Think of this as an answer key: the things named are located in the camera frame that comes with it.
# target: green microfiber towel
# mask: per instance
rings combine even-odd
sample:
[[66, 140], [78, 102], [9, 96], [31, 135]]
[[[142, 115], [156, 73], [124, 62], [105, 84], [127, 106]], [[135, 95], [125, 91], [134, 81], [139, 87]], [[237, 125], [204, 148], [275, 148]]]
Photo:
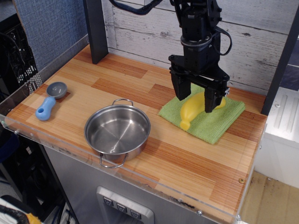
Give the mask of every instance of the green microfiber towel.
[[[180, 110], [183, 103], [194, 94], [204, 90], [204, 88], [192, 84], [190, 96], [182, 101], [179, 101], [179, 99], [175, 97], [162, 107], [159, 115], [175, 126], [180, 127]], [[223, 133], [245, 110], [245, 104], [243, 102], [235, 101], [227, 97], [225, 97], [225, 99], [225, 107], [213, 110], [211, 113], [200, 113], [191, 122], [191, 127], [187, 130], [187, 132], [210, 144], [216, 143]]]

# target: scoop handle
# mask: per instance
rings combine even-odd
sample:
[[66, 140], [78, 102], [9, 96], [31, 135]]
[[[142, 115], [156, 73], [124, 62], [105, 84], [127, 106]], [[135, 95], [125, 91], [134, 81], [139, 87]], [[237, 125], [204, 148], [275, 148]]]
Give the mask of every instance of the scoop handle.
[[51, 110], [53, 106], [55, 105], [56, 100], [54, 97], [47, 97], [43, 104], [37, 108], [36, 110], [36, 117], [39, 120], [48, 120], [51, 115]]

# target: yellow object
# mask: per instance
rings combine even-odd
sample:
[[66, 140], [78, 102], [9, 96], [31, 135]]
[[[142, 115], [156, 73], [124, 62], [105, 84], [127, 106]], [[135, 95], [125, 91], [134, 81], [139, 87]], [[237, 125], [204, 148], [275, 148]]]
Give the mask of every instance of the yellow object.
[[38, 219], [38, 217], [35, 217], [31, 213], [26, 214], [26, 216], [30, 224], [41, 224], [41, 221]]
[[[215, 109], [224, 107], [226, 104], [225, 98], [222, 98], [222, 101], [219, 106]], [[205, 92], [200, 92], [190, 97], [181, 108], [181, 123], [180, 127], [187, 131], [190, 128], [190, 122], [196, 118], [201, 112], [205, 111]]]

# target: gray button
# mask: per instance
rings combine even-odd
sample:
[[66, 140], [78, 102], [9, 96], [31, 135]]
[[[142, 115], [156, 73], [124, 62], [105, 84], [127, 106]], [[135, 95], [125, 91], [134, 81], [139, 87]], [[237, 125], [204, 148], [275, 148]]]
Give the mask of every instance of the gray button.
[[105, 204], [113, 206], [113, 201], [109, 198], [103, 197]]
[[125, 207], [125, 206], [123, 206], [123, 205], [121, 205], [121, 204], [116, 204], [117, 205], [117, 209], [119, 210], [119, 211], [122, 211], [122, 212], [124, 212], [124, 213], [127, 213], [127, 208]]
[[137, 211], [131, 210], [131, 215], [134, 218], [141, 219], [141, 215]]

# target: white object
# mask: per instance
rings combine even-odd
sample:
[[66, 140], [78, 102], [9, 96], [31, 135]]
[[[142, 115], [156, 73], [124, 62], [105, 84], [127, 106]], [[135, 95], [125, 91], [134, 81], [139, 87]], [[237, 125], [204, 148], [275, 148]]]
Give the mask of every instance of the white object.
[[[0, 204], [7, 207], [7, 208], [22, 211], [21, 209], [13, 206], [12, 204], [8, 203], [7, 201], [3, 200], [2, 198], [0, 198]], [[0, 212], [0, 224], [17, 224], [17, 220], [12, 218], [8, 214], [4, 214], [4, 213]]]
[[279, 88], [256, 156], [255, 171], [299, 188], [299, 92]]

